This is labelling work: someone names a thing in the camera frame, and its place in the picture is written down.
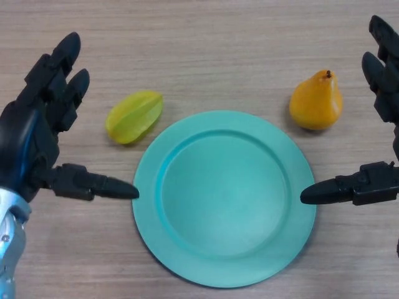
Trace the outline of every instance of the blue robotic arm part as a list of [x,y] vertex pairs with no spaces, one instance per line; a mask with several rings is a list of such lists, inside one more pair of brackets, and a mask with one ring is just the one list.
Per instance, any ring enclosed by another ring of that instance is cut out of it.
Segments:
[[86,167],[63,164],[59,133],[68,131],[89,87],[85,69],[67,83],[80,52],[73,32],[52,54],[44,54],[25,78],[26,86],[0,116],[0,298],[15,297],[14,271],[26,242],[29,203],[40,188],[56,196],[91,201],[97,196],[135,199],[138,190],[119,179],[93,174]]

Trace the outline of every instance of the robotic hand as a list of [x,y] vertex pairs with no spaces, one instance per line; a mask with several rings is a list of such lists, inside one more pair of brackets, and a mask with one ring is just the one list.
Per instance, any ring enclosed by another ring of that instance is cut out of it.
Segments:
[[[384,122],[395,124],[393,150],[399,159],[399,36],[380,17],[373,16],[369,31],[376,40],[378,58],[367,52],[362,68],[370,89],[376,94],[374,108]],[[352,201],[356,206],[392,201],[399,192],[399,168],[393,162],[361,165],[350,176],[314,184],[303,190],[300,199],[305,204],[332,204]]]
[[40,188],[86,201],[95,195],[139,196],[131,184],[89,173],[81,165],[53,168],[59,155],[58,134],[76,120],[76,109],[89,87],[85,69],[66,82],[79,51],[79,35],[71,33],[51,55],[44,54],[26,76],[21,94],[0,116],[0,298],[15,297],[14,271],[26,242],[24,224]]

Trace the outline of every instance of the teal plate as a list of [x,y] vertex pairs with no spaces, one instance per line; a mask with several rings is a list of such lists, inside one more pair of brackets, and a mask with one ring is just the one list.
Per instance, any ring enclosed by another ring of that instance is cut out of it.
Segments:
[[138,230],[172,272],[210,287],[267,279],[302,250],[316,208],[301,150],[253,115],[205,112],[178,121],[150,145],[134,179]]

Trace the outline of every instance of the plastic plate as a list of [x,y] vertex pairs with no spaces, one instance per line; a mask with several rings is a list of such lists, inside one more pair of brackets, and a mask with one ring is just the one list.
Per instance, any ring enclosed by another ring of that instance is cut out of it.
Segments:
[[309,164],[280,129],[253,115],[205,112],[167,128],[134,179],[138,230],[172,272],[210,287],[267,279],[302,250],[315,206],[300,192]]

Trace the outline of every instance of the table surface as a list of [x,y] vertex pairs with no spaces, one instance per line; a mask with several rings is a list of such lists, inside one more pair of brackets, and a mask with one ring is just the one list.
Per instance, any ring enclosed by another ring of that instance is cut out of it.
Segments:
[[[316,181],[352,174],[360,164],[395,159],[393,125],[373,109],[361,69],[377,52],[372,14],[399,29],[397,1],[374,0],[2,0],[1,106],[15,99],[44,52],[77,31],[75,70],[91,84],[79,118],[60,136],[58,164],[131,181],[147,146],[193,113],[232,109],[259,115],[293,138]],[[341,119],[322,134],[287,116],[293,88],[332,69],[344,95]],[[113,144],[109,110],[141,89],[164,94],[153,131],[135,146]],[[130,202],[80,202],[40,191],[31,204],[26,251],[17,267],[18,298],[396,298],[399,293],[395,201],[320,207],[304,253],[265,282],[216,290],[181,280],[148,253]]]

